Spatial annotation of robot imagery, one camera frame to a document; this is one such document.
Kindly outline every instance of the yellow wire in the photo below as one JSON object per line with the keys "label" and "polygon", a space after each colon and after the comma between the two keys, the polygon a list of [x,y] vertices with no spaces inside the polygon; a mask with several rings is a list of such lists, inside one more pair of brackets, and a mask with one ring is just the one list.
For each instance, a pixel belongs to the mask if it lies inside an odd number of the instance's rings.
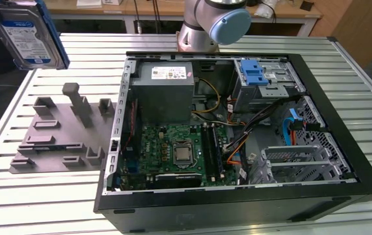
{"label": "yellow wire", "polygon": [[220,104],[220,97],[218,97],[218,93],[217,93],[217,90],[216,90],[214,86],[213,86],[205,79],[200,78],[198,80],[202,80],[202,81],[208,84],[208,86],[212,88],[212,90],[214,91],[214,93],[217,94],[217,104],[216,104],[216,106],[214,106],[213,108],[210,108],[210,109],[206,109],[206,110],[194,110],[194,111],[192,111],[192,113],[208,113],[208,112],[213,111],[214,109],[217,109],[218,104]]}

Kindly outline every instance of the slotted table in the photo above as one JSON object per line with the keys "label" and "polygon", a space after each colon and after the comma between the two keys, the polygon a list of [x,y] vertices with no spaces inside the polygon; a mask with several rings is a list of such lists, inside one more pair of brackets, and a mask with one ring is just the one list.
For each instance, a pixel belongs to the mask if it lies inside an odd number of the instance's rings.
{"label": "slotted table", "polygon": [[[174,35],[62,34],[68,70],[28,73],[0,120],[0,234],[114,235],[114,227],[92,212],[98,171],[17,174],[8,172],[24,138],[37,96],[69,103],[65,82],[80,84],[89,102],[117,101],[126,51],[176,51]],[[221,52],[301,54],[339,115],[372,164],[372,81],[339,45],[327,38],[244,37]],[[372,201],[355,204],[317,221],[212,228],[164,234],[372,234]]]}

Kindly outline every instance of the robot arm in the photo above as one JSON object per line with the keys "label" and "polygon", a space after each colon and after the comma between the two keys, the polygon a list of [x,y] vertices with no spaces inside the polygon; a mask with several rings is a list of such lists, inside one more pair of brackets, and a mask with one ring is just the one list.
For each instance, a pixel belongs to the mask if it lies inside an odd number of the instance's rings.
{"label": "robot arm", "polygon": [[217,44],[234,43],[247,33],[251,15],[245,0],[186,0],[178,50],[213,52]]}

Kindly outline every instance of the power supply label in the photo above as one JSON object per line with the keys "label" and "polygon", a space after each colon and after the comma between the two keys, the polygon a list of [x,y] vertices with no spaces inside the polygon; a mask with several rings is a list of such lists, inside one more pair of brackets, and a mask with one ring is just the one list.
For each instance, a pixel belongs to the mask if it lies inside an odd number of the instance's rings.
{"label": "power supply label", "polygon": [[185,67],[153,67],[152,79],[186,79]]}
{"label": "power supply label", "polygon": [[36,38],[36,27],[30,21],[2,21],[1,26],[24,60],[33,64],[50,62],[45,45]]}

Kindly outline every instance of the open computer tower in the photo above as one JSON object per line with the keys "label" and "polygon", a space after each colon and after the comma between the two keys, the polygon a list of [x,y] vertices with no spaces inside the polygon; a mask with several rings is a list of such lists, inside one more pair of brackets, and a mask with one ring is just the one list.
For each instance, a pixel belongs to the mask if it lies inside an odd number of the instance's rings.
{"label": "open computer tower", "polygon": [[94,211],[122,233],[316,220],[372,167],[296,54],[129,52]]}

